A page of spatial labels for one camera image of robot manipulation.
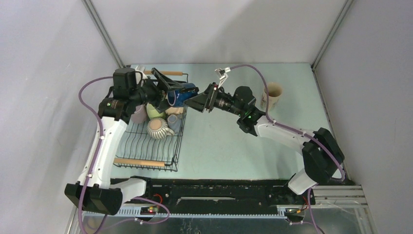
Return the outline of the seashell coral print mug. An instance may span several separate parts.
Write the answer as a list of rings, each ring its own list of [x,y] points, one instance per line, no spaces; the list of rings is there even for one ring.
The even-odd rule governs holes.
[[[263,89],[260,107],[265,111],[268,106],[268,110],[271,111],[275,108],[282,95],[282,87],[276,82],[267,83],[266,86],[267,88]]]

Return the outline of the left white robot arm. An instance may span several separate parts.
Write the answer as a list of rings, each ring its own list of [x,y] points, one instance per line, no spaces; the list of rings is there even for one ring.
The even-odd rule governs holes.
[[[168,92],[184,89],[184,81],[172,80],[152,68],[153,79],[130,67],[116,69],[108,79],[113,81],[109,93],[98,110],[82,99],[82,92],[92,84],[86,83],[78,98],[97,119],[94,140],[83,170],[76,183],[68,183],[64,194],[80,211],[115,215],[121,206],[133,198],[142,203],[152,201],[154,190],[144,179],[129,178],[112,185],[111,171],[120,140],[126,131],[136,106],[150,103],[159,110],[167,109]]]

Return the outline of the dark blue mug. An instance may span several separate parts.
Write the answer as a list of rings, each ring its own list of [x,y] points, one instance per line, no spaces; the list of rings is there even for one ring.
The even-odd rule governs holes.
[[[184,101],[198,95],[199,88],[193,83],[181,83],[183,89],[168,92],[167,101],[171,107],[183,107]]]

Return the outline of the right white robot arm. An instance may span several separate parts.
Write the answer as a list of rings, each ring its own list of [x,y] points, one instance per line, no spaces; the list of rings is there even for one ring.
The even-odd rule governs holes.
[[[256,137],[279,142],[298,152],[304,168],[294,174],[283,191],[286,202],[295,204],[308,189],[329,182],[343,182],[344,155],[331,132],[295,129],[267,117],[255,106],[256,98],[247,86],[239,86],[233,95],[225,93],[216,83],[184,101],[184,105],[199,112],[215,108],[237,115],[239,128]]]

